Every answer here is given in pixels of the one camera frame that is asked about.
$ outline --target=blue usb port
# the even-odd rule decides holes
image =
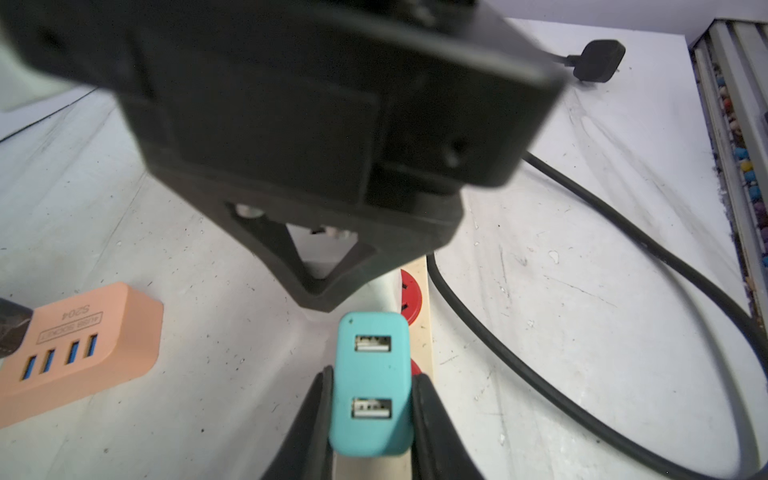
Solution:
[[[86,357],[89,357],[89,356],[94,354],[94,350],[96,350],[96,337],[97,336],[98,336],[98,333],[94,333],[88,339],[88,350],[85,352],[85,356]]]
[[[38,358],[38,356],[33,355],[29,357],[29,360],[27,360],[27,369],[24,371],[24,376],[22,377],[22,380],[28,379],[29,376],[32,374],[32,369],[35,367],[36,358]]]
[[[69,358],[67,358],[67,365],[74,362],[74,359],[78,357],[78,347],[80,346],[80,340],[72,342],[72,346],[69,347]]]
[[[51,363],[53,363],[53,352],[55,351],[56,349],[51,349],[48,351],[48,353],[45,354],[45,363],[43,364],[43,370],[41,370],[40,373],[46,373],[51,369]]]

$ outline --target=scratched surface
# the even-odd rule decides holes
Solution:
[[[560,55],[595,38],[624,43],[613,79],[569,88],[531,150],[746,306],[683,37],[518,24]],[[525,362],[689,468],[743,477],[758,449],[766,458],[766,382],[708,300],[528,166],[506,187],[464,198],[460,232],[437,263]],[[438,387],[488,478],[659,478],[532,392],[431,294]]]
[[[335,312],[148,176],[103,91],[0,143],[0,296],[124,281],[164,303],[145,376],[0,430],[0,478],[257,478],[353,310],[400,309],[399,272]]]

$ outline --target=black power cable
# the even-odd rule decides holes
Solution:
[[[755,352],[763,372],[768,378],[768,340],[758,330],[756,323],[747,315],[736,302],[733,301],[717,285],[710,282],[704,275],[696,271],[693,267],[673,255],[669,250],[662,247],[656,240],[649,237],[644,231],[631,223],[626,217],[618,213],[613,207],[606,204],[600,198],[596,197],[589,190],[577,184],[570,178],[561,174],[543,161],[536,158],[531,153],[526,153],[523,159],[532,167],[558,182],[563,187],[569,189],[577,197],[581,198],[591,207],[598,211],[603,217],[610,221],[619,230],[624,232],[630,240],[633,240],[639,247],[664,262],[672,270],[678,272],[690,281],[694,286],[707,295],[721,310],[728,316],[744,338]],[[578,422],[581,426],[595,434],[598,438],[604,440],[607,444],[613,446],[625,455],[633,458],[639,463],[652,468],[662,475],[671,478],[680,478],[683,480],[719,480],[716,477],[702,475],[693,470],[689,470],[677,463],[671,462],[661,457],[651,450],[638,445],[610,426],[604,424],[589,412],[581,408],[575,402],[570,400],[562,392],[557,390],[549,382],[538,375],[531,367],[520,360],[512,353],[499,339],[497,339],[490,330],[472,314],[472,312],[462,303],[462,301],[453,293],[451,287],[445,282],[438,270],[435,262],[435,255],[427,256],[427,270],[429,278],[435,284],[445,301],[450,305],[458,317],[469,327],[469,329],[507,366],[517,373],[537,392],[541,393],[554,406],[562,410],[566,415]],[[766,478],[768,475],[768,464],[764,465],[757,473],[750,476],[750,479]]]

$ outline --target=black plug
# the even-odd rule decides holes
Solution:
[[[581,55],[569,55],[563,63],[573,67],[574,76],[581,81],[605,83],[614,76],[626,51],[618,40],[593,40]]]

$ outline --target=usb port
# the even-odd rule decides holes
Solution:
[[[55,351],[56,349],[50,349],[48,353],[45,354],[45,363],[43,364],[43,370],[41,370],[40,373],[46,373],[51,369],[51,363],[53,363],[53,353]]]
[[[355,336],[355,351],[356,352],[391,352],[392,337],[391,336],[370,336],[370,335]]]
[[[94,350],[96,350],[97,336],[98,336],[98,333],[94,333],[88,338],[88,350],[85,351],[86,358],[94,354]]]
[[[26,380],[29,378],[29,376],[32,374],[32,368],[35,367],[35,359],[37,359],[37,355],[33,355],[29,357],[29,360],[27,360],[27,369],[24,371],[24,376],[22,377],[22,380]]]
[[[69,358],[67,358],[67,365],[74,362],[74,359],[78,358],[78,347],[80,346],[80,341],[72,342],[72,346],[69,347]]]
[[[390,399],[354,399],[352,401],[354,419],[391,419],[392,400]]]

